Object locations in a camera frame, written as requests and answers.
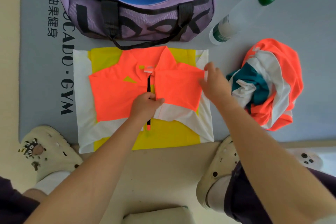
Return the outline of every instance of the clothing tag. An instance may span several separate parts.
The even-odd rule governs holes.
[[[154,71],[153,66],[147,66],[145,67],[145,70],[144,70],[145,73],[153,73],[153,71]]]

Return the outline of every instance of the transparent bottle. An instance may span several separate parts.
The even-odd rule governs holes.
[[[248,28],[274,0],[242,0],[216,24],[209,34],[213,44],[221,44]]]

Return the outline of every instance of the person's left hand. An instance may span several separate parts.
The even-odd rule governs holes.
[[[151,92],[141,94],[133,101],[130,118],[135,118],[145,124],[164,102],[164,98],[156,100],[155,94]]]

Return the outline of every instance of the crumpled orange shirt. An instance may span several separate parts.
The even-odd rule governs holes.
[[[133,100],[147,92],[149,75],[157,98],[197,110],[202,93],[198,80],[204,71],[177,63],[167,46],[150,47],[123,51],[116,65],[89,76],[97,121],[129,117]]]

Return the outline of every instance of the orange fabric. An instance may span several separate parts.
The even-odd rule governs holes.
[[[149,67],[154,67],[153,72],[145,73],[144,68]],[[177,64],[168,47],[161,46],[124,51],[116,65],[89,76],[97,121],[127,118],[133,100],[147,91],[149,75],[157,98],[197,111],[202,93],[198,79],[204,78],[204,71]],[[126,82],[125,78],[136,83]]]
[[[254,56],[256,49],[271,52],[277,58],[281,67],[281,75],[291,87],[290,93],[288,95],[289,105],[286,111],[292,110],[294,108],[294,101],[303,90],[302,71],[297,52],[275,39],[262,39],[247,52],[242,66],[250,57]],[[271,118],[274,98],[275,93],[272,94],[262,105],[251,106],[251,116],[260,125],[265,125]],[[282,114],[268,130],[275,131],[292,122],[293,118],[291,116]]]

